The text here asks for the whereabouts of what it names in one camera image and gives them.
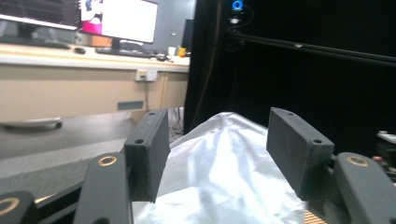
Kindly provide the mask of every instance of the desk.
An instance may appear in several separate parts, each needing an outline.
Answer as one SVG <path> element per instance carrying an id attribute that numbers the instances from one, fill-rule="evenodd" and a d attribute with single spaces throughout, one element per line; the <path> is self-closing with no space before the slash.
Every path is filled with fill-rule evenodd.
<path id="1" fill-rule="evenodd" d="M 183 106 L 189 64 L 0 44 L 0 122 L 111 113 L 145 104 L 146 90 L 149 109 Z M 157 81 L 135 82 L 136 69 L 158 70 Z"/>

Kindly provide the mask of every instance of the white fabric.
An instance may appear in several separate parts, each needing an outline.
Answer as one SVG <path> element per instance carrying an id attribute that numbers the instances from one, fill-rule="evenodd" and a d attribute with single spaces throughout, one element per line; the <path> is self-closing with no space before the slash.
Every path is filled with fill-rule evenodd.
<path id="1" fill-rule="evenodd" d="M 265 149 L 267 129 L 221 113 L 171 145 L 156 203 L 134 223 L 302 223 L 300 201 Z"/>

